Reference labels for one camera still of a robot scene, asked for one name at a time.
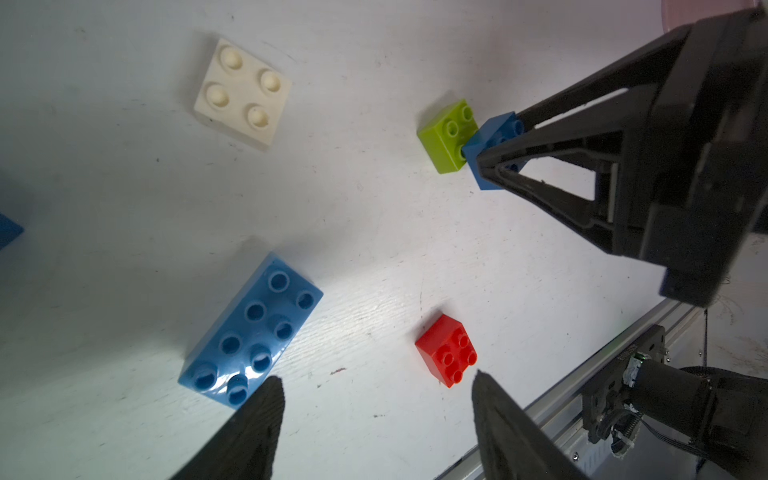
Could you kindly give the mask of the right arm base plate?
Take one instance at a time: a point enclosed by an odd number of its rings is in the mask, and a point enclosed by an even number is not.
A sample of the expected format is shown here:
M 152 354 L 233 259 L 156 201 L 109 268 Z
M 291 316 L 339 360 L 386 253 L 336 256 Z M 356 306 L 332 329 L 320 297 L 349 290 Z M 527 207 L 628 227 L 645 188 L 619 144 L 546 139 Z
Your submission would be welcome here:
M 639 354 L 644 359 L 660 362 L 666 352 L 665 334 L 663 326 L 651 326 L 584 385 L 582 422 L 590 443 L 606 440 L 619 419 L 619 412 L 626 409 L 630 387 L 624 380 L 624 372 L 630 360 Z

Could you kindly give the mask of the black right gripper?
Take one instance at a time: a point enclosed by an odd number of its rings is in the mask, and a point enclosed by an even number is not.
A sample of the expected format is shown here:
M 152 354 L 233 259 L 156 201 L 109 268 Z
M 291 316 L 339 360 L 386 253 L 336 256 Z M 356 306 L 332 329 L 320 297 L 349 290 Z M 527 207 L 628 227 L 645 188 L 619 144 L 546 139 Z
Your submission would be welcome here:
M 767 207 L 766 12 L 678 27 L 518 119 L 525 133 L 478 155 L 483 179 L 707 306 Z M 518 173 L 542 157 L 596 172 L 595 198 Z

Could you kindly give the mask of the light blue long lego brick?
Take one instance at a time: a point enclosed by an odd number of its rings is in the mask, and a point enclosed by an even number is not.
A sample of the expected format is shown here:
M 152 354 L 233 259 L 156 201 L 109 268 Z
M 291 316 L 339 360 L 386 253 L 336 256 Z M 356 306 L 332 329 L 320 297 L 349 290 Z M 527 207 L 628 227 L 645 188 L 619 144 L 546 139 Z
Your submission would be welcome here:
M 322 298 L 320 289 L 269 254 L 188 355 L 178 383 L 240 408 Z

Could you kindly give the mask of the red square lego brick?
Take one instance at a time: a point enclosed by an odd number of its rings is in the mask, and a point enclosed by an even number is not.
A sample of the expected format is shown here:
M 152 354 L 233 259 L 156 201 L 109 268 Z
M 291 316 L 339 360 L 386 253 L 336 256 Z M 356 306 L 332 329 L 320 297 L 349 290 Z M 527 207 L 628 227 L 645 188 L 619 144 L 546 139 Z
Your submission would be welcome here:
M 458 320 L 441 315 L 415 342 L 431 374 L 447 388 L 462 382 L 465 371 L 478 361 L 478 354 Z

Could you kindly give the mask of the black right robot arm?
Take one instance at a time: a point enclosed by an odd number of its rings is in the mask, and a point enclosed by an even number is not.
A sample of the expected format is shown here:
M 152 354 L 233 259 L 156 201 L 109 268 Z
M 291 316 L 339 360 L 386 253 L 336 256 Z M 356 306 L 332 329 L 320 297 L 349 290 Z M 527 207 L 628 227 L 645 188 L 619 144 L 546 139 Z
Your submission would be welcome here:
M 477 158 L 486 181 L 600 250 L 662 266 L 663 297 L 705 308 L 746 237 L 767 230 L 767 12 L 680 26 L 524 110 L 525 132 Z M 675 369 L 634 345 L 589 382 L 592 441 L 638 423 L 738 479 L 767 475 L 767 383 Z

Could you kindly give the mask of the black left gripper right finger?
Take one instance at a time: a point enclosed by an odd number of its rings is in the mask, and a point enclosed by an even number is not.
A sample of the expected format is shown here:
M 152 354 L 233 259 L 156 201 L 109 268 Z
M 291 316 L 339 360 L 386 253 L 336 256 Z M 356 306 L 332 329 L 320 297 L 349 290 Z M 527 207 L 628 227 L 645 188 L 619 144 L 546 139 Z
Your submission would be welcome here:
M 524 410 L 485 372 L 472 383 L 478 449 L 488 479 L 588 477 L 555 446 Z

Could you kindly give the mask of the green square lego brick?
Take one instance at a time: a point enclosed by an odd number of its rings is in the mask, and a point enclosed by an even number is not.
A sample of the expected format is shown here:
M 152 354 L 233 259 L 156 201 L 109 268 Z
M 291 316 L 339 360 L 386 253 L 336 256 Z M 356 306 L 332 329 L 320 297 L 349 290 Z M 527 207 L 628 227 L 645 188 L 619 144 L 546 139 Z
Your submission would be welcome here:
M 478 131 L 473 109 L 465 99 L 443 108 L 417 136 L 439 174 L 459 171 L 467 162 L 462 148 Z

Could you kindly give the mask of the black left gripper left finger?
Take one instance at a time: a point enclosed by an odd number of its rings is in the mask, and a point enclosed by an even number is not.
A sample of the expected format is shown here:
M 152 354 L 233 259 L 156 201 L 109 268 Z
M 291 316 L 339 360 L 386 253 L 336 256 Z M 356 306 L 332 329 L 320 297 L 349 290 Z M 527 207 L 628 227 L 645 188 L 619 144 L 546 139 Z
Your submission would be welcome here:
M 282 380 L 268 377 L 176 479 L 270 479 L 285 395 Z

